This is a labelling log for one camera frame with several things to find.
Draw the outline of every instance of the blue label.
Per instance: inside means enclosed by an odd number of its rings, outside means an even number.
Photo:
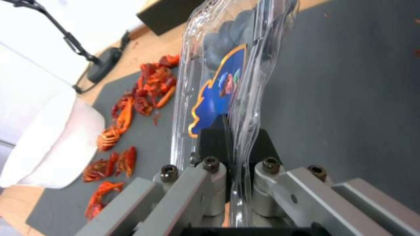
[[[218,115],[228,114],[234,94],[244,71],[246,44],[230,51],[220,63],[213,79],[207,80],[192,107],[194,121],[188,126],[190,137],[197,138],[201,129],[210,127]]]

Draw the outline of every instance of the plastic bag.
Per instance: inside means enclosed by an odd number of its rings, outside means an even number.
[[[191,14],[178,72],[171,164],[194,160],[197,137],[228,114],[234,150],[230,225],[252,226],[248,159],[260,126],[264,86],[299,0],[207,0]]]

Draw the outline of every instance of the wooden table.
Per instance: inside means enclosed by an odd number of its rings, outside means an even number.
[[[300,0],[300,10],[325,1]],[[180,53],[185,26],[182,24],[160,36],[156,36],[149,30],[143,30],[141,36],[132,40],[127,46],[115,68],[96,87],[80,97],[92,105],[106,83],[139,71],[141,63],[157,62],[163,55]],[[119,44],[116,42],[112,46],[118,47]],[[86,78],[83,78],[80,83],[83,89],[90,85],[91,83]],[[42,236],[42,233],[25,222],[43,191],[43,188],[26,186],[11,186],[4,189],[0,195],[0,216],[22,235]]]

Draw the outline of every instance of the hex socket screw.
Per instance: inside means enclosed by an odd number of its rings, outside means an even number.
[[[210,173],[216,173],[219,171],[220,161],[219,159],[209,156],[203,159],[203,169]]]
[[[277,174],[280,171],[280,163],[274,157],[267,157],[262,163],[262,169],[269,174]]]
[[[178,168],[174,165],[164,165],[160,169],[160,179],[163,183],[172,183],[178,179]]]
[[[325,182],[327,178],[327,171],[320,165],[310,165],[308,170],[315,175],[319,180]]]

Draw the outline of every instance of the white bowl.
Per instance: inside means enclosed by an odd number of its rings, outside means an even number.
[[[65,90],[31,122],[9,155],[0,177],[14,184],[60,189],[73,182],[94,156],[105,119]]]

